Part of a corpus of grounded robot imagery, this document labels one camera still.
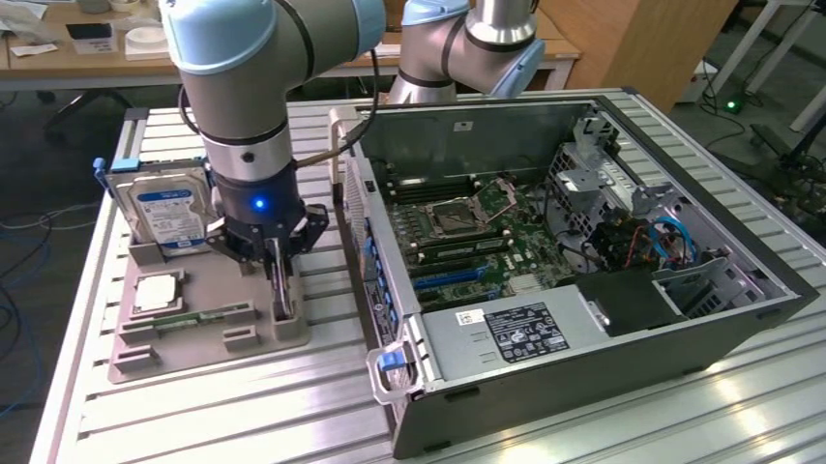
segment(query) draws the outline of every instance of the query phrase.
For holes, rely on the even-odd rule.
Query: blue led light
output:
[[[267,200],[263,198],[253,198],[253,210],[264,211],[267,209]]]

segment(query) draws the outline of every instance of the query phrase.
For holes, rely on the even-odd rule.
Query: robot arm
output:
[[[308,250],[328,223],[297,196],[287,92],[375,47],[383,3],[165,0],[161,14],[223,210],[208,242],[271,277],[273,255]]]
[[[544,54],[531,0],[408,0],[393,103],[455,100],[455,83],[513,98]]]

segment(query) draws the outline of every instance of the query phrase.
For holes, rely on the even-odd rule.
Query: blue hard drive label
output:
[[[204,243],[204,222],[192,211],[192,190],[152,191],[137,195],[142,223],[154,242],[166,248],[188,248]]]
[[[501,358],[508,363],[569,348],[544,303],[485,314],[485,322]]]

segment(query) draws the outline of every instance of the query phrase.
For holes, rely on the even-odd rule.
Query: motherboard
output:
[[[573,276],[535,198],[507,175],[388,184],[387,210],[424,312],[553,288]]]

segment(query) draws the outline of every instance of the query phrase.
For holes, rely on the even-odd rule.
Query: aluminum workbench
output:
[[[535,93],[529,96],[552,96]],[[800,276],[826,289],[826,251],[638,96],[604,95]],[[295,157],[329,147],[331,107],[293,103]],[[648,185],[663,175],[629,147]],[[201,154],[176,109],[126,121],[117,157]],[[301,195],[332,206],[327,166]],[[105,379],[129,228],[102,201],[32,462],[393,462],[335,223],[301,256],[312,340],[288,351],[112,385]],[[405,461],[440,463],[826,460],[826,299],[706,371]]]

